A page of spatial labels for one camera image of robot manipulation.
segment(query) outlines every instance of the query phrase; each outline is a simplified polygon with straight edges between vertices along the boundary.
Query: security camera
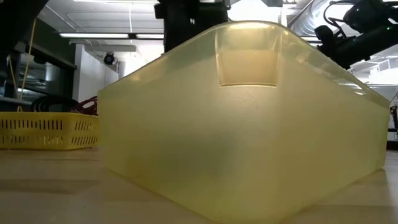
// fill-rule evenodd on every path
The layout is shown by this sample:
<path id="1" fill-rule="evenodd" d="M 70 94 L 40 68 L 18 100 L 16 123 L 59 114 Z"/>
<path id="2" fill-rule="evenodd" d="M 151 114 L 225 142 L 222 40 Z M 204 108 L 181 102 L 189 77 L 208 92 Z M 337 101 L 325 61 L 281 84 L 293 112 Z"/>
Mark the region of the security camera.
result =
<path id="1" fill-rule="evenodd" d="M 114 65 L 118 62 L 118 60 L 114 57 L 113 52 L 107 52 L 104 58 L 104 63 L 106 65 Z"/>

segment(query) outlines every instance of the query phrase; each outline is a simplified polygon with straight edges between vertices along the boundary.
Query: wooden table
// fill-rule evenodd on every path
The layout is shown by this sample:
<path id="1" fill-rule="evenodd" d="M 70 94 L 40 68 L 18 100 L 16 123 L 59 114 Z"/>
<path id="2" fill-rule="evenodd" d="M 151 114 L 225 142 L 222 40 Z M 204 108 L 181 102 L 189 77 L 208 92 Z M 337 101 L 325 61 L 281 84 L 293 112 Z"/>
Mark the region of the wooden table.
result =
<path id="1" fill-rule="evenodd" d="M 98 149 L 0 151 L 0 223 L 213 223 L 103 166 Z M 283 224 L 398 223 L 398 152 Z"/>

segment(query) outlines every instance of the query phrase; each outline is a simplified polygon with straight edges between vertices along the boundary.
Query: translucent yellow plastic bin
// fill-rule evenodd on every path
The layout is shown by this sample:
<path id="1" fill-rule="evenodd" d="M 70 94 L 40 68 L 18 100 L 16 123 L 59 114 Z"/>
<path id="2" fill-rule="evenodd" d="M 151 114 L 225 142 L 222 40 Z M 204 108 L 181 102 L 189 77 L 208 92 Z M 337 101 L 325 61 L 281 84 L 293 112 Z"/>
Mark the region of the translucent yellow plastic bin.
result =
<path id="1" fill-rule="evenodd" d="M 101 90 L 107 166 L 218 223 L 277 223 L 381 168 L 389 101 L 286 27 L 214 27 Z"/>
<path id="2" fill-rule="evenodd" d="M 77 113 L 0 113 L 0 149 L 69 150 L 98 145 L 97 116 Z"/>

